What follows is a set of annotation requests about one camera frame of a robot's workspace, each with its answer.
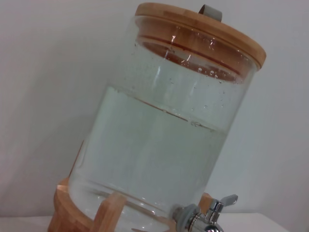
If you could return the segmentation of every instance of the gray rubber seal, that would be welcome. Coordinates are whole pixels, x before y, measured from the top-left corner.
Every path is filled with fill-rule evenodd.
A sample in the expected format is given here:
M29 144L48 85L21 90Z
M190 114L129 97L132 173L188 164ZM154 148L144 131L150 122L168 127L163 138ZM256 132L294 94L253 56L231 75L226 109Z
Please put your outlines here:
M177 215L176 221L176 231L177 232L184 232L185 231L185 226L188 223L188 220L192 217L193 214L196 214L199 212L200 209L198 206L195 204L191 204L184 208L181 213Z

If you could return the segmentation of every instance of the metal handle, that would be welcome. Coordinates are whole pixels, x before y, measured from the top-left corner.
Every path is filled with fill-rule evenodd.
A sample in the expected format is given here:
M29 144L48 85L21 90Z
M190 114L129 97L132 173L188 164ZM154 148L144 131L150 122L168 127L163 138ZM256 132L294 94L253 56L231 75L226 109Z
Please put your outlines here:
M210 210L220 213L223 207L233 205L237 202L238 196L236 194L223 197L221 200L213 199L210 205Z
M213 18L219 22L222 20L222 12L219 10L216 10L208 5L203 5L202 8L198 12L199 14L206 15L210 18Z

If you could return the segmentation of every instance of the wooden stand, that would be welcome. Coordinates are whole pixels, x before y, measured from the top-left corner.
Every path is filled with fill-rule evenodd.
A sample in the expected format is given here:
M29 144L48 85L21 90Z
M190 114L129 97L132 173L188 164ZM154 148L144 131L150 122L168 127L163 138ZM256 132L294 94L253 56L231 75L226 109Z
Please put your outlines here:
M111 194L101 203L93 221L83 214L70 199L68 180L68 178L62 180L57 186L54 196L55 212L48 232L113 232L126 204L126 197L117 192ZM211 200L210 195L203 194L198 204L203 213L209 208ZM158 220L169 225L169 232L175 231L175 225L166 218L159 217Z

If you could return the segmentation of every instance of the white wall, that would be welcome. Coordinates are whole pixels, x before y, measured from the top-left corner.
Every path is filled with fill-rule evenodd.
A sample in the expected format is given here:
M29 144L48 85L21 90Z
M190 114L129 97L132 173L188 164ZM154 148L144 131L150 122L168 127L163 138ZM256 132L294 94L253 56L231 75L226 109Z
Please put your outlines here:
M116 45L141 2L0 2L0 216L52 213L56 183L89 131ZM308 1L167 2L220 9L267 52L207 192L237 193L230 212L257 211L308 231Z

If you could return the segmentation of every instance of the white table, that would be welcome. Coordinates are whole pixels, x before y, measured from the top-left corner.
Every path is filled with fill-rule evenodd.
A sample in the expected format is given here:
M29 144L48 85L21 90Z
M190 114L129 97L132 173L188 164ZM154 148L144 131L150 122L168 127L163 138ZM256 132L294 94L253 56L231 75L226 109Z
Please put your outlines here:
M47 232L52 217L0 217L0 232ZM225 232L288 232L262 214L221 214Z

